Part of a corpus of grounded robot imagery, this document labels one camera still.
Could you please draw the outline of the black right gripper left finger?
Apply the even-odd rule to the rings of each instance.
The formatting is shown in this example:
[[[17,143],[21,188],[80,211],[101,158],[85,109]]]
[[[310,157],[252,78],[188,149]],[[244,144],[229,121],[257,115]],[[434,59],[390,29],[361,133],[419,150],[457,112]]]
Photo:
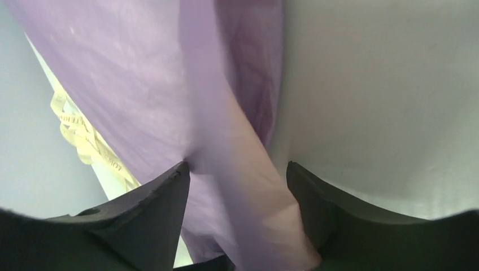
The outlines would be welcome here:
[[[2,270],[172,270],[189,192],[187,163],[76,216],[1,210]]]

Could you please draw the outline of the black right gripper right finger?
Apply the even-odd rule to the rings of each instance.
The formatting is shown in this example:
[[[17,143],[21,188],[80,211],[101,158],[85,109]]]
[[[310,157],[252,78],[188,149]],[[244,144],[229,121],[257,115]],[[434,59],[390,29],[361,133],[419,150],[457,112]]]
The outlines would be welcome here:
[[[436,220],[367,203],[291,161],[287,185],[320,270],[477,270],[478,211]]]

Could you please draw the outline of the cream ribbon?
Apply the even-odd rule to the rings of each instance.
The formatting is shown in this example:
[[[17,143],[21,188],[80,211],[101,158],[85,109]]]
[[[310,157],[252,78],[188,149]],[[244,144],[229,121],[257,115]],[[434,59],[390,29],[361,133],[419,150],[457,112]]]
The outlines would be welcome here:
[[[115,177],[119,178],[119,182],[124,184],[126,191],[141,186],[85,116],[81,113],[65,112],[64,106],[71,99],[62,85],[58,82],[53,83],[53,90],[50,107],[60,120],[62,136],[76,147],[80,160],[87,165],[95,162],[105,165]]]

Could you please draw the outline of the purple wrapping paper sheet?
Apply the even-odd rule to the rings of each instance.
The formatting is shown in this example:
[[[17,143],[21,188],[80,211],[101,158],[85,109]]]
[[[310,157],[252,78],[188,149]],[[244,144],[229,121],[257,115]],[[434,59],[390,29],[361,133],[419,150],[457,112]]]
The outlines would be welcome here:
[[[197,74],[224,75],[262,144],[273,134],[281,85],[282,1],[6,1],[62,86],[140,183],[196,148]]]

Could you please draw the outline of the pink wrapping paper sheet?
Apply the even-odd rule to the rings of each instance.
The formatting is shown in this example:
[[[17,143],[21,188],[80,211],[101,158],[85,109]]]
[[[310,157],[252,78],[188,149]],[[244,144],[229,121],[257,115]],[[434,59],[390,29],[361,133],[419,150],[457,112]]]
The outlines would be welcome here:
[[[240,270],[311,270],[320,255],[267,153],[276,122],[282,1],[180,1],[178,35],[191,97],[189,161],[212,182]]]

